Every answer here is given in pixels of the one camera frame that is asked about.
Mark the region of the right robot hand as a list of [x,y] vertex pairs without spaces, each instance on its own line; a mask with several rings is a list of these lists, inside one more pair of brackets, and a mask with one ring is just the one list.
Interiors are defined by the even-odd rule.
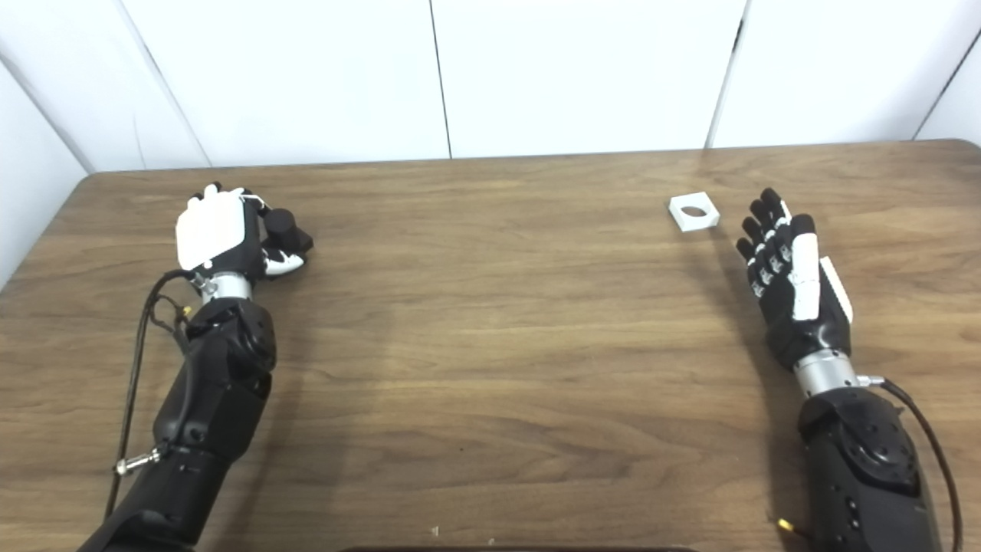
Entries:
[[736,250],[746,266],[747,286],[763,315],[767,348],[790,370],[820,350],[852,353],[851,301],[809,214],[792,214],[787,202],[766,188],[750,203]]

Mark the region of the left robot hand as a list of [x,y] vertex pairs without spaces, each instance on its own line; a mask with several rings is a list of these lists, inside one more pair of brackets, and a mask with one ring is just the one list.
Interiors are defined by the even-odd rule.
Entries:
[[294,214],[245,188],[211,182],[176,219],[176,262],[202,278],[238,274],[250,283],[301,269],[314,247]]

